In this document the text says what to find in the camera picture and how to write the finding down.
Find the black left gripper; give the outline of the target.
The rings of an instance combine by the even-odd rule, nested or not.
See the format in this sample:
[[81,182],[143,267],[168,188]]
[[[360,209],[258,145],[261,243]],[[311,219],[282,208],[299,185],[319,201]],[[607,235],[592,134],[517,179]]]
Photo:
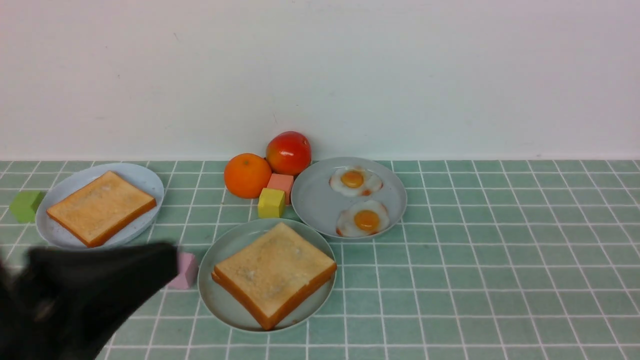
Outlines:
[[35,246],[1,266],[3,360],[94,360],[138,308],[178,275],[170,243],[68,251]]

